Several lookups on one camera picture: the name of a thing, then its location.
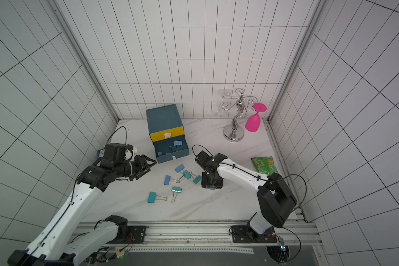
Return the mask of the teal drawer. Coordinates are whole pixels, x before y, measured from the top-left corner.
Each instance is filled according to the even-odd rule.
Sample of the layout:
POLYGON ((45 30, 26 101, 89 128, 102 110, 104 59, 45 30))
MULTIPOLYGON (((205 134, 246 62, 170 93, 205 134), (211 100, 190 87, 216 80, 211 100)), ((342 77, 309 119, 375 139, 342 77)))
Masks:
POLYGON ((168 162, 171 160, 176 160, 178 158, 182 158, 182 157, 188 156, 190 154, 190 150, 189 150, 188 144, 186 142, 185 135, 176 136, 176 137, 172 137, 170 139, 157 141, 157 142, 154 142, 153 145, 155 148, 156 161, 159 164, 168 162), (174 141, 177 141, 177 140, 181 140, 183 142, 183 145, 181 146, 179 151, 176 151, 175 148, 173 147, 174 141), (158 157, 157 152, 168 153, 168 154, 165 156, 158 157))

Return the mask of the yellow top drawer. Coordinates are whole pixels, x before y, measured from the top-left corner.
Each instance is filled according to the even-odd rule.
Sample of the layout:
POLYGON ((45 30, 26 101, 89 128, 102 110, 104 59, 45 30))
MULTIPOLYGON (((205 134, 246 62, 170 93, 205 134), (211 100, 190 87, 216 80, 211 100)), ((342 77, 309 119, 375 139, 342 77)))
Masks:
POLYGON ((185 134, 185 130, 183 126, 172 128, 172 129, 166 129, 162 131, 158 131, 155 133, 150 133, 150 137, 152 142, 157 142, 165 139, 170 139, 172 137, 176 136, 181 136, 185 134))

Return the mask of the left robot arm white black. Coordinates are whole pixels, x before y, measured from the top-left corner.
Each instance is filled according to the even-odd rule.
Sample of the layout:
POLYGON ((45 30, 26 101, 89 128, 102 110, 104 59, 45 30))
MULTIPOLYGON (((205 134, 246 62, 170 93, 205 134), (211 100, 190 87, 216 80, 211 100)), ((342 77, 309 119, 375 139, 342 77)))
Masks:
POLYGON ((103 152, 78 175, 71 195, 45 229, 26 249, 15 250, 8 265, 78 266, 107 243, 134 240, 127 219, 111 215, 91 232, 70 241, 86 212, 111 183, 138 180, 157 163, 138 155, 137 148, 129 144, 107 144, 103 152))

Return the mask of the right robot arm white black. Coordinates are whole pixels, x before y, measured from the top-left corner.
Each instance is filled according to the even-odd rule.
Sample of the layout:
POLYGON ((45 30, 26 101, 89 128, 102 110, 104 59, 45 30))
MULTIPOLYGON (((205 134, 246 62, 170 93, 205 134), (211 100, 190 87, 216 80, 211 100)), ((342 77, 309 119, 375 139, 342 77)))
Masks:
POLYGON ((223 154, 211 156, 205 151, 195 161, 203 169, 201 186, 222 189, 225 180, 254 192, 258 198, 259 213, 244 226, 231 226, 233 243, 277 243, 275 228, 283 228, 298 201, 280 174, 265 175, 235 163, 223 154))

